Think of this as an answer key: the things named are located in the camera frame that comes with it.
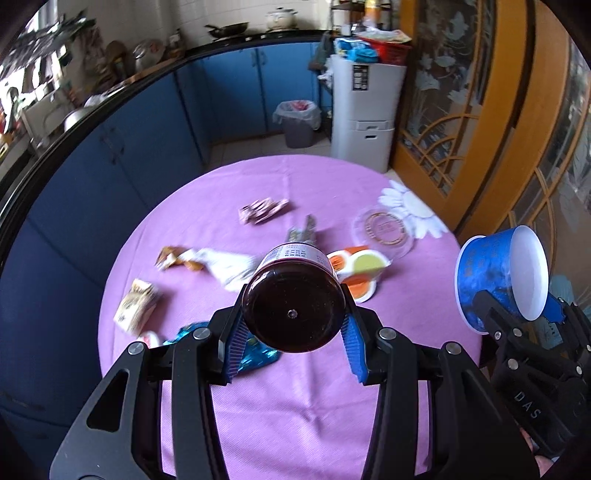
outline garbage bag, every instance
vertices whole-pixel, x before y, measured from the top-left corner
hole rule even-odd
[[[273,113],[273,121],[280,124],[284,118],[293,118],[306,122],[313,130],[320,128],[320,108],[309,100],[281,102],[277,106],[275,113]]]

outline red basket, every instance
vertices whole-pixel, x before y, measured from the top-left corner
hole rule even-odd
[[[408,52],[412,49],[410,45],[402,43],[371,40],[370,38],[363,37],[361,37],[361,40],[369,43],[378,52],[379,59],[382,63],[389,65],[405,66]]]

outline cooking pot lid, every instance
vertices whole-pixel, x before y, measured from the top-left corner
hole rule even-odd
[[[291,14],[295,14],[296,11],[293,8],[283,8],[283,7],[277,7],[276,9],[272,10],[271,12],[267,13],[267,15],[272,15],[272,14],[280,14],[280,13],[291,13]]]

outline blue packaging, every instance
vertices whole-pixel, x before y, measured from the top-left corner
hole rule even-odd
[[[166,340],[163,345],[177,343],[192,331],[201,327],[206,327],[207,323],[208,322],[197,322],[184,326],[178,331],[175,338],[172,340]],[[244,354],[242,355],[242,360],[238,366],[238,374],[256,370],[266,365],[271,365],[272,363],[277,362],[280,356],[280,351],[265,345],[249,332]]]

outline bottle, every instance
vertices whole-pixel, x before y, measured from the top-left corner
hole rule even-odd
[[[242,313],[248,329],[266,345],[309,352],[340,330],[345,296],[324,253],[289,243],[263,259],[244,291]]]
[[[377,27],[380,23],[382,7],[379,0],[365,0],[365,25]]]

